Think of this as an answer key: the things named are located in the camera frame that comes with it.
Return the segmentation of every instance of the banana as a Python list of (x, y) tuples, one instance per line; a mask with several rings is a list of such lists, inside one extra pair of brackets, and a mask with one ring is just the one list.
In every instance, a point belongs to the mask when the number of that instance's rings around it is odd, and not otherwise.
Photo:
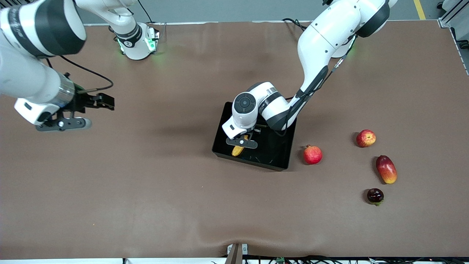
[[(249, 138), (248, 135), (244, 135), (244, 140), (248, 140), (248, 138)], [(231, 156), (237, 157), (237, 156), (241, 155), (243, 150), (244, 150), (244, 147), (235, 146), (233, 148), (233, 151), (231, 152)]]

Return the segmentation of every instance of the apple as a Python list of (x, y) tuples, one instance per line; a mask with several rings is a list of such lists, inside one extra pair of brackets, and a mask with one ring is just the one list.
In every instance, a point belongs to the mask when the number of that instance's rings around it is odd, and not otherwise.
[(376, 141), (375, 133), (368, 129), (361, 131), (356, 137), (356, 143), (361, 148), (369, 147), (373, 145), (375, 141)]
[(381, 155), (376, 160), (376, 169), (387, 184), (393, 184), (397, 180), (396, 166), (388, 156)]
[(322, 159), (322, 151), (316, 146), (307, 145), (303, 152), (303, 157), (307, 164), (317, 164)]

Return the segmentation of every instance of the black cable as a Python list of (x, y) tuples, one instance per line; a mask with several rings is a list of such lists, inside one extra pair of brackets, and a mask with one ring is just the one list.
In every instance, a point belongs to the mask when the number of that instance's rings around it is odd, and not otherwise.
[[(353, 42), (352, 42), (352, 45), (350, 45), (350, 48), (349, 48), (348, 51), (345, 53), (345, 55), (343, 55), (343, 56), (339, 59), (339, 62), (337, 62), (336, 66), (334, 66), (334, 68), (333, 68), (332, 71), (335, 71), (335, 70), (340, 66), (340, 64), (342, 63), (342, 61), (345, 60), (345, 58), (347, 57), (348, 53), (352, 50), (352, 47), (353, 47), (353, 45), (355, 44), (355, 39), (354, 39), (354, 38), (351, 39), (351, 41), (353, 41)], [(291, 100), (291, 99), (293, 99), (293, 96), (292, 96), (292, 97), (285, 98), (285, 100)]]
[(54, 67), (52, 67), (52, 63), (51, 63), (51, 61), (49, 60), (49, 58), (46, 58), (45, 60), (47, 61), (47, 64), (49, 65), (49, 67), (51, 67), (51, 68), (53, 69)]
[(340, 261), (337, 261), (335, 259), (331, 259), (331, 258), (326, 257), (326, 256), (307, 256), (307, 257), (310, 259), (310, 262), (311, 262), (311, 260), (317, 260), (314, 264), (319, 264), (319, 263), (330, 264), (327, 261), (331, 261), (334, 264), (342, 264)]
[(148, 19), (150, 20), (148, 23), (155, 23), (155, 22), (151, 19), (150, 15), (149, 15), (148, 12), (146, 11), (146, 9), (144, 8), (144, 6), (143, 6), (142, 3), (140, 2), (140, 0), (138, 0), (138, 3), (139, 3), (140, 6), (142, 7), (142, 9), (145, 11), (145, 14), (147, 14), (147, 17), (148, 17)]
[(69, 59), (67, 59), (67, 58), (64, 57), (64, 56), (60, 56), (60, 58), (64, 59), (65, 61), (67, 61), (67, 62), (70, 63), (70, 64), (73, 64), (74, 66), (79, 67), (79, 68), (82, 69), (82, 70), (85, 70), (85, 71), (87, 71), (87, 72), (90, 72), (90, 73), (92, 73), (92, 74), (94, 74), (94, 75), (97, 75), (97, 76), (103, 78), (104, 80), (108, 81), (109, 84), (110, 84), (110, 85), (108, 85), (108, 86), (106, 86), (106, 87), (102, 87), (102, 88), (95, 88), (95, 89), (90, 89), (90, 90), (80, 90), (80, 91), (78, 91), (77, 93), (91, 93), (91, 92), (103, 91), (103, 90), (105, 90), (105, 89), (109, 89), (109, 88), (111, 88), (111, 87), (114, 86), (114, 82), (113, 82), (111, 79), (109, 79), (108, 77), (103, 76), (103, 75), (101, 75), (101, 74), (99, 74), (99, 73), (97, 73), (97, 72), (95, 72), (95, 71), (92, 71), (92, 70), (90, 70), (90, 69), (88, 69), (88, 68), (85, 68), (85, 67), (83, 67), (83, 66), (81, 66), (81, 65), (79, 65), (79, 64), (77, 64), (77, 63), (75, 63), (75, 62), (73, 62), (73, 61), (71, 61), (71, 60), (69, 60)]
[(284, 21), (284, 22), (290, 21), (290, 22), (292, 22), (293, 24), (299, 26), (302, 31), (304, 31), (305, 29), (308, 28), (307, 26), (303, 26), (302, 24), (300, 24), (300, 22), (298, 21), (298, 19), (293, 20), (293, 19), (291, 19), (291, 18), (284, 18), (284, 19), (282, 19), (282, 21)]
[[(313, 96), (315, 92), (319, 91), (319, 89), (322, 88), (323, 84), (327, 81), (327, 79), (330, 77), (330, 75), (331, 75), (332, 73), (333, 73), (333, 71), (330, 71), (330, 72), (329, 72), (329, 75), (327, 75), (327, 77), (321, 82), (321, 84), (320, 84), (314, 91), (311, 91), (310, 93), (305, 93), (305, 94), (303, 94), (302, 96), (300, 96), (300, 98), (299, 98), (298, 101), (301, 101), (301, 99), (302, 99), (303, 97), (306, 97), (306, 96)], [(277, 136), (279, 136), (279, 137), (284, 137), (284, 136), (287, 134), (288, 121), (290, 120), (289, 115), (290, 115), (291, 110), (293, 109), (293, 106), (294, 106), (294, 105), (292, 105), (292, 106), (290, 106), (290, 107), (288, 108), (287, 115), (285, 116), (285, 124), (284, 124), (285, 130), (283, 131), (283, 134), (280, 134), (280, 133), (278, 133), (276, 130), (274, 130), (274, 132), (275, 132), (275, 133), (277, 134)]]
[[(424, 258), (421, 257), (421, 258), (418, 258), (416, 260), (406, 261), (404, 259), (388, 260), (388, 259), (381, 258), (381, 257), (375, 258), (375, 260), (379, 261), (379, 262), (376, 262), (376, 264), (414, 264), (415, 262), (420, 261), (422, 259), (424, 259)], [(444, 261), (446, 264), (451, 264), (451, 263), (447, 262), (444, 259), (441, 259), (441, 260)]]
[[(114, 32), (114, 30), (113, 30), (113, 28), (112, 28), (111, 26), (108, 26), (107, 29), (108, 29), (110, 32), (112, 32), (112, 33), (115, 34), (115, 32)], [(113, 40), (114, 40), (114, 41), (117, 41), (117, 35), (114, 36)]]

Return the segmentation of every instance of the brown table surface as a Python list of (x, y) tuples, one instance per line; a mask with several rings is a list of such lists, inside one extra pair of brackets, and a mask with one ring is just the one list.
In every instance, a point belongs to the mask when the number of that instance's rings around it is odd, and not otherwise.
[[(252, 255), (468, 255), (469, 80), (436, 21), (358, 39), (300, 113), (284, 172), (211, 147), (224, 103), (253, 83), (297, 91), (298, 28), (172, 25), (144, 61), (120, 55), (107, 27), (87, 32), (69, 58), (114, 80), (116, 111), (88, 110), (87, 131), (39, 133), (0, 98), (1, 258), (221, 256), (233, 242)], [(106, 85), (52, 62), (85, 88)], [(370, 148), (353, 143), (362, 129), (377, 134)], [(303, 164), (306, 144), (322, 148), (319, 165)], [(375, 173), (379, 155), (394, 185)], [(380, 207), (364, 201), (373, 187)]]

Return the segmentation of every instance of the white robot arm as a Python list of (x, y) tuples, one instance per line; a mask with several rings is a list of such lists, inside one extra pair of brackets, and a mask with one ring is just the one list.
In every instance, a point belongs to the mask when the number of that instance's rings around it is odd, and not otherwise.
[[(0, 10), (0, 93), (18, 98), (15, 109), (40, 131), (90, 127), (90, 120), (73, 113), (84, 113), (85, 108), (114, 110), (114, 98), (103, 93), (88, 95), (40, 59), (77, 54), (82, 49), (86, 32), (76, 5), (109, 22), (129, 58), (147, 57), (156, 49), (151, 43), (155, 30), (135, 22), (127, 10), (135, 2), (39, 0)], [(65, 118), (64, 111), (71, 112), (71, 117)]]
[(159, 32), (137, 23), (128, 6), (137, 0), (76, 0), (76, 5), (104, 19), (117, 36), (121, 49), (132, 60), (142, 60), (156, 52)]
[(397, 0), (323, 0), (330, 5), (298, 40), (298, 56), (303, 66), (304, 82), (288, 102), (270, 83), (257, 83), (236, 96), (232, 116), (222, 128), (230, 145), (244, 146), (239, 139), (256, 126), (260, 114), (276, 131), (287, 129), (311, 96), (321, 87), (329, 72), (333, 54), (348, 49), (350, 36), (368, 37), (379, 31), (389, 17), (389, 9)]

